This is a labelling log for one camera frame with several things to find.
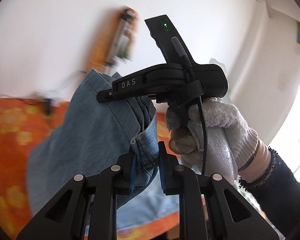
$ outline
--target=denim fabric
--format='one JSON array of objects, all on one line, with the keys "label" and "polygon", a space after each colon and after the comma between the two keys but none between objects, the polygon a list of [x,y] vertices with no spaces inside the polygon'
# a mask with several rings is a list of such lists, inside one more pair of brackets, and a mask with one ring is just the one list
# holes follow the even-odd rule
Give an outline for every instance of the denim fabric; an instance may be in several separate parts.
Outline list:
[{"label": "denim fabric", "polygon": [[148,97],[99,103],[96,95],[111,88],[110,77],[91,70],[74,93],[63,124],[38,145],[27,163],[27,189],[35,215],[74,175],[99,174],[118,156],[135,151],[132,195],[119,195],[118,208],[141,193],[158,171],[156,111]]},{"label": "denim fabric", "polygon": [[138,196],[117,210],[117,230],[148,224],[179,211],[179,195],[166,196],[161,188],[159,173]]}]

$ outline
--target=orange bedspread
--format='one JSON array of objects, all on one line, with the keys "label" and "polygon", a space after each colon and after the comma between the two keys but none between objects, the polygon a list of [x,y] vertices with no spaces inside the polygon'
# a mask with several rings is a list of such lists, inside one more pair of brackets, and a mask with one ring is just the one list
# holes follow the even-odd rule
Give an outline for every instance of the orange bedspread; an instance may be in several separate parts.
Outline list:
[{"label": "orange bedspread", "polygon": [[[27,100],[37,104],[36,100]],[[20,230],[31,219],[26,191],[26,162],[30,151],[50,135],[63,122],[69,103],[63,102],[52,116],[45,116],[41,104],[28,105],[19,99],[0,99],[0,225],[16,239]],[[165,142],[167,150],[170,133],[164,115],[157,114],[158,140]],[[118,239],[148,240],[176,226],[178,213],[149,224],[122,230]]]}]

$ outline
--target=bright window light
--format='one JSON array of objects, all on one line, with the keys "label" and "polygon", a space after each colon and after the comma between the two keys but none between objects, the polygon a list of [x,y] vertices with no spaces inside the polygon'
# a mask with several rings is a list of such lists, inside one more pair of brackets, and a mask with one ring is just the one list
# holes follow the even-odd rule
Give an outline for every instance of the bright window light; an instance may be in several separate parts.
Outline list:
[{"label": "bright window light", "polygon": [[300,87],[282,127],[270,143],[300,182]]}]

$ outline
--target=white wall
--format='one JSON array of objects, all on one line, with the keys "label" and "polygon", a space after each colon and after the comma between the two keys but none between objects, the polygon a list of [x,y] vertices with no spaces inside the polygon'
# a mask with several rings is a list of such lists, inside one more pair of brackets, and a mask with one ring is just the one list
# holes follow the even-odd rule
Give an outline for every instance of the white wall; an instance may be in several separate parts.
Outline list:
[{"label": "white wall", "polygon": [[[228,72],[253,14],[252,0],[2,0],[0,3],[0,94],[15,97],[54,89],[74,70],[85,69],[107,12],[127,5],[140,15],[132,62],[122,75],[163,63],[144,19],[167,14],[194,59],[211,57]],[[77,83],[65,91],[69,100]]]},{"label": "white wall", "polygon": [[[237,61],[243,65],[249,62],[241,72],[243,76],[235,77],[235,71],[231,73],[230,98],[259,137],[269,144],[288,115],[298,91],[300,54],[295,50],[297,21],[272,9],[271,18],[265,17],[265,5],[258,6],[258,12],[263,15],[258,27],[263,31],[257,35],[254,53],[243,57],[246,60]],[[249,39],[246,42],[255,44]]]}]

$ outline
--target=knit glove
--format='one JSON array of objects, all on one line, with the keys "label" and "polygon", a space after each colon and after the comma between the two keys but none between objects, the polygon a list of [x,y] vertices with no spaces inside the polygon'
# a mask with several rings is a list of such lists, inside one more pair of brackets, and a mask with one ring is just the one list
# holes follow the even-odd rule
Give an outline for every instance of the knit glove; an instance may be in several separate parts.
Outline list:
[{"label": "knit glove", "polygon": [[[203,102],[202,108],[207,127],[224,129],[238,169],[242,169],[256,151],[257,132],[248,126],[235,105],[217,100],[206,100]],[[201,126],[197,105],[189,107],[188,114],[192,122]]]},{"label": "knit glove", "polygon": [[[210,99],[203,102],[202,108],[208,128],[208,137],[209,127],[223,128],[234,160],[239,170],[241,170],[257,148],[257,132],[248,126],[238,108],[234,105]],[[198,106],[191,106],[188,114],[190,118],[188,128],[191,130],[202,129]],[[197,160],[200,161],[198,154],[201,154],[204,147],[204,145],[201,145],[203,140],[193,138],[191,134],[194,134],[194,132],[190,133],[187,128],[180,128],[180,117],[170,108],[167,109],[166,123],[168,129],[171,130],[170,149],[177,154],[181,154],[186,160],[191,160],[190,163],[192,164],[196,164],[195,161]],[[214,145],[209,145],[209,142],[211,140],[208,140],[208,149],[214,147]]]},{"label": "knit glove", "polygon": [[[168,108],[166,113],[166,123],[171,131],[169,148],[180,155],[181,163],[196,173],[201,173],[203,159],[203,132],[202,127],[189,121],[187,127],[182,127],[180,116]],[[221,174],[229,183],[238,176],[238,167],[234,161],[233,154],[228,144],[223,128],[207,127],[207,158],[205,165],[205,175]]]}]

